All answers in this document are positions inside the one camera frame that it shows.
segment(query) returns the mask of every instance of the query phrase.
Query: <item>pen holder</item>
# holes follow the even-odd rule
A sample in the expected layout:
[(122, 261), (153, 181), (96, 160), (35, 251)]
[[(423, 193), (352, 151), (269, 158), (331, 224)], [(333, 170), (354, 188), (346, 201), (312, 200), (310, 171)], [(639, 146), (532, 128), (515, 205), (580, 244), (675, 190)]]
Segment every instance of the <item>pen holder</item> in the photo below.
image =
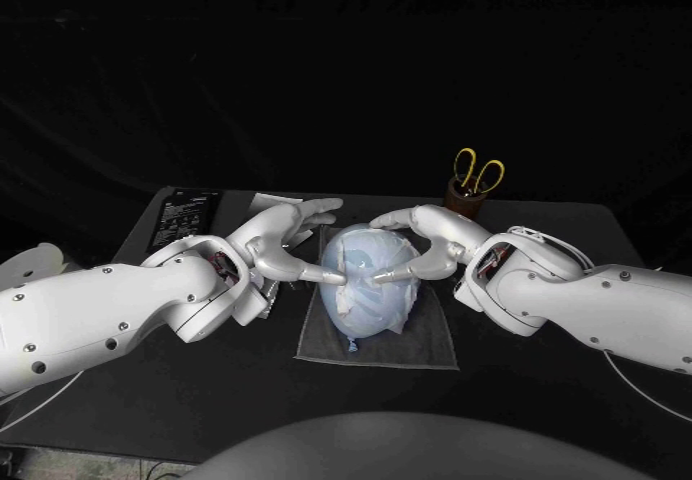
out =
[[(469, 185), (476, 185), (476, 181), (478, 177), (472, 176), (468, 186), (462, 187), (462, 182), (457, 180), (457, 177), (452, 177), (450, 183), (447, 184), (447, 193), (444, 194), (444, 207), (470, 220), (476, 219), (483, 200), (486, 200), (488, 197), (488, 193), (482, 193), (473, 197), (470, 196), (472, 189)], [(482, 182), (480, 189), (485, 190), (486, 188), (488, 185)]]

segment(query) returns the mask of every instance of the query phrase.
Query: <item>black table surface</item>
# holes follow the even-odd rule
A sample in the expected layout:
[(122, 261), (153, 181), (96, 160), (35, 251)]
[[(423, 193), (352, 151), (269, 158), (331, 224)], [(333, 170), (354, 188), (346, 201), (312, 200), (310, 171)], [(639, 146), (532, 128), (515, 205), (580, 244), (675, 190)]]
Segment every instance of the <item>black table surface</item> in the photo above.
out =
[[(139, 264), (146, 258), (160, 201), (171, 192), (171, 188), (159, 192), (114, 263)], [(253, 195), (225, 192), (212, 234), (227, 236), (241, 224)], [(400, 208), (442, 204), (437, 198), (341, 197), (339, 227), (368, 222)], [(642, 266), (603, 206), (488, 200), (478, 222), (492, 232), (514, 225), (544, 231), (573, 243), (597, 265)], [(316, 259), (316, 236), (295, 253)], [(0, 442), (199, 463), (247, 438), (296, 421), (348, 412), (411, 411), (524, 428), (658, 478), (687, 476), (692, 426), (638, 396), (603, 354), (555, 324), (525, 338), (456, 302), (455, 281), (442, 280), (433, 286), (450, 323), (459, 372), (296, 360), (312, 290), (284, 285), (270, 318), (247, 327), (230, 320), (194, 344), (185, 344), (162, 327), (126, 357), (84, 373), (49, 406), (0, 435)], [(619, 365), (664, 403), (685, 410), (692, 399), (690, 377), (623, 359)], [(64, 383), (54, 382), (25, 395), (11, 420)]]

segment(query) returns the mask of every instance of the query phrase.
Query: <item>gray towel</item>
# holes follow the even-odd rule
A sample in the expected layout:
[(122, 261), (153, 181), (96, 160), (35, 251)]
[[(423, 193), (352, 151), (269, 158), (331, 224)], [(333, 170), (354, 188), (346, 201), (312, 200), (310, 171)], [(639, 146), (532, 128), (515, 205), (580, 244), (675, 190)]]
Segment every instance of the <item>gray towel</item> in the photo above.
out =
[[(322, 229), (320, 258), (339, 230), (331, 227)], [(426, 240), (413, 234), (407, 238), (423, 253), (429, 248)], [(401, 335), (385, 330), (372, 337), (358, 339), (358, 348), (357, 352), (349, 352), (349, 340), (329, 319), (316, 287), (300, 334), (297, 359), (367, 367), (459, 370), (447, 318), (427, 282), (421, 282)]]

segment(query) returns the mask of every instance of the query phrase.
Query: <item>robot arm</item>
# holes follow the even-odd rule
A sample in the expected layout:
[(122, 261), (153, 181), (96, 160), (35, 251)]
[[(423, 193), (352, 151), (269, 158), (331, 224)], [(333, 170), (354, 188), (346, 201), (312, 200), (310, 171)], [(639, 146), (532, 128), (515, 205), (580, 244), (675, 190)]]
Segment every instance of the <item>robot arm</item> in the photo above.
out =
[[(0, 292), (0, 396), (126, 355), (169, 324), (185, 342), (207, 338), (233, 316), (247, 325), (267, 307), (250, 268), (273, 280), (344, 284), (342, 273), (310, 265), (283, 249), (293, 235), (335, 217), (341, 199), (280, 205), (222, 239), (186, 237), (140, 267), (103, 265)], [(221, 256), (231, 280), (209, 258)]]
[(538, 232), (512, 229), (485, 235), (469, 219), (431, 205), (382, 215), (371, 226), (411, 226), (431, 239), (421, 257), (378, 272), (378, 283), (413, 275), (449, 277), (456, 265), (444, 265), (440, 258), (452, 260), (447, 252), (459, 251), (459, 244), (465, 254), (457, 259), (468, 268), (455, 297), (506, 330), (531, 336), (551, 320), (590, 347), (692, 372), (690, 277), (620, 265), (586, 269)]

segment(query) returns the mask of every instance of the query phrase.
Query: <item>yellow-handled scissors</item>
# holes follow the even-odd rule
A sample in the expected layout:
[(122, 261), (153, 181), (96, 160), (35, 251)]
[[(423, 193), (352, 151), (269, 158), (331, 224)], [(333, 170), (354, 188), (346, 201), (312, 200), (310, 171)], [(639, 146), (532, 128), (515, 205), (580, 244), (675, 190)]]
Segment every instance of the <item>yellow-handled scissors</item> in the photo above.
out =
[[(465, 181), (459, 178), (459, 173), (457, 173), (457, 163), (459, 163), (459, 157), (462, 154), (468, 152), (472, 155), (472, 164), (469, 165), (469, 172), (466, 172), (466, 178)], [(498, 181), (495, 182), (493, 186), (486, 188), (486, 190), (482, 190), (479, 192), (479, 185), (480, 185), (480, 179), (483, 178), (483, 174), (486, 173), (486, 168), (489, 165), (498, 165), (498, 168), (501, 169), (501, 175), (498, 177)], [(476, 152), (473, 151), (472, 148), (463, 148), (459, 153), (457, 153), (457, 158), (455, 158), (455, 176), (457, 177), (457, 181), (462, 184), (462, 188), (466, 187), (466, 184), (469, 183), (469, 180), (472, 179), (473, 176), (473, 169), (476, 167)], [(491, 160), (486, 165), (483, 165), (483, 168), (479, 173), (479, 178), (476, 179), (476, 186), (472, 189), (472, 194), (476, 195), (478, 193), (483, 194), (488, 193), (491, 190), (493, 190), (495, 187), (502, 182), (502, 177), (505, 176), (505, 164), (499, 160)]]

